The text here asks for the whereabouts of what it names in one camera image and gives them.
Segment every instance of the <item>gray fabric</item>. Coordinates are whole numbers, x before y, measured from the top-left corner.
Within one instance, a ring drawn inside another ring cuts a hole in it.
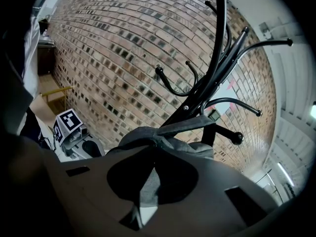
[[[178,132],[194,130],[206,125],[214,123],[206,116],[198,116],[185,120],[183,122],[167,125],[161,128],[139,127],[126,134],[119,143],[119,146],[126,145],[138,139],[155,139],[164,143],[168,148],[177,151],[179,154],[192,154],[202,158],[213,158],[213,148],[201,142],[186,143],[179,139],[168,136]],[[160,179],[155,169],[152,170],[144,187],[140,192],[140,206],[151,207],[158,204],[156,195],[157,189],[160,186]]]
[[[214,123],[212,120],[207,118],[204,115],[191,118],[182,122],[178,122],[175,124],[167,125],[161,128],[152,128],[152,127],[139,127],[130,133],[126,134],[119,143],[119,146],[126,145],[132,141],[138,139],[155,139],[163,142],[167,147],[171,149],[175,149],[179,152],[196,154],[196,156],[201,157],[213,157],[213,148],[209,145],[203,144],[201,142],[192,142],[190,144],[178,140],[173,137],[169,137],[167,135],[174,134],[178,132],[198,129],[204,127],[206,125],[210,125]]]

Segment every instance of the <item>ceiling light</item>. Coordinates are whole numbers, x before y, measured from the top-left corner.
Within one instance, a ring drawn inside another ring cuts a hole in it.
[[[282,170],[283,174],[286,176],[288,182],[294,187],[294,183],[293,183],[292,179],[290,178],[289,174],[286,172],[286,170],[284,169],[282,164],[279,162],[277,165]]]
[[[313,118],[316,119],[316,101],[313,103],[312,109],[311,109],[311,115]]]

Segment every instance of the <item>yellow railing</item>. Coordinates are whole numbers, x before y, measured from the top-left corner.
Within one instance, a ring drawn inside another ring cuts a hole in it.
[[[48,104],[48,96],[49,95],[64,91],[64,105],[65,105],[65,110],[66,110],[66,91],[68,89],[72,89],[72,88],[74,88],[74,87],[73,86],[67,86],[67,87],[60,88],[60,89],[54,89],[54,90],[51,90],[49,92],[41,94],[41,96],[42,97],[46,97],[46,102]]]

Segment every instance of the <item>ceiling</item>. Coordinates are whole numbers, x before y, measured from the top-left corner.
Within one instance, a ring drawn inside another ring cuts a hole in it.
[[[285,186],[287,179],[277,167],[281,162],[298,193],[314,162],[316,120],[310,116],[316,100],[315,60],[296,19],[280,0],[230,0],[247,19],[260,40],[293,39],[294,45],[265,47],[276,85],[276,127],[273,143],[263,165],[275,170]]]

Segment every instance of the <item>brick wall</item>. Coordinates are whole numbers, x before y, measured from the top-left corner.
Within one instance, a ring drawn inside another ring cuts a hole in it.
[[[55,78],[74,85],[68,104],[106,147],[139,126],[159,127],[185,98],[172,95],[155,75],[164,68],[175,90],[187,91],[193,74],[190,60],[204,75],[216,33],[216,16],[205,0],[60,0],[49,33],[56,41]],[[233,39],[248,26],[229,6]],[[250,31],[246,45],[258,38]],[[229,76],[238,98],[263,110],[255,115],[231,105],[218,123],[241,131],[245,141],[234,146],[217,136],[216,159],[242,170],[262,162],[273,136],[276,95],[270,65],[263,49],[241,60]],[[202,130],[178,138],[198,141]]]

